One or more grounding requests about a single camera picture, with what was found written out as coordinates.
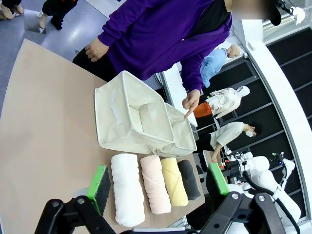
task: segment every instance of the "black hair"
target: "black hair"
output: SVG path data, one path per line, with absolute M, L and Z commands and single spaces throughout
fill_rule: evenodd
M 248 125 L 254 127 L 254 132 L 257 133 L 257 136 L 261 135 L 262 125 L 260 123 L 252 122 L 252 123 L 249 123 Z

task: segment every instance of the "hand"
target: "hand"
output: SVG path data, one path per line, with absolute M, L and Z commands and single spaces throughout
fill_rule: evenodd
M 216 156 L 212 156 L 211 159 L 212 159 L 213 162 L 218 162 L 218 160 L 216 159 Z
M 189 110 L 185 116 L 184 119 L 187 119 L 187 117 L 195 110 L 195 108 L 198 106 L 199 103 L 199 97 L 200 97 L 200 91 L 198 89 L 194 89 L 191 92 L 189 92 L 186 96 L 186 99 L 182 101 L 183 108 L 186 110 Z
M 98 38 L 95 38 L 90 44 L 88 44 L 85 48 L 86 55 L 91 62 L 95 62 L 103 55 L 105 55 L 108 51 L 109 47 L 104 45 Z

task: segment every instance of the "black shirt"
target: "black shirt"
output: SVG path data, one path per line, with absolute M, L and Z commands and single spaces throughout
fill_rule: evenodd
M 204 10 L 190 36 L 217 30 L 229 15 L 224 0 L 215 0 Z

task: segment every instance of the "light blue shirt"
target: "light blue shirt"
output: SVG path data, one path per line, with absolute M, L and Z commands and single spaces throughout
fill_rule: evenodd
M 209 87 L 209 80 L 211 77 L 219 73 L 222 66 L 224 65 L 228 52 L 225 48 L 220 50 L 212 50 L 208 56 L 206 56 L 201 63 L 200 76 L 206 88 Z

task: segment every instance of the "person in blue shirt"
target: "person in blue shirt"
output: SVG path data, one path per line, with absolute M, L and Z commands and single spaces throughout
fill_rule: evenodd
M 227 57 L 234 58 L 239 56 L 239 53 L 239 46 L 236 44 L 231 45 L 228 49 L 221 48 L 212 50 L 210 54 L 204 58 L 200 67 L 201 80 L 204 86 L 206 88 L 209 87 L 209 80 L 219 73 Z

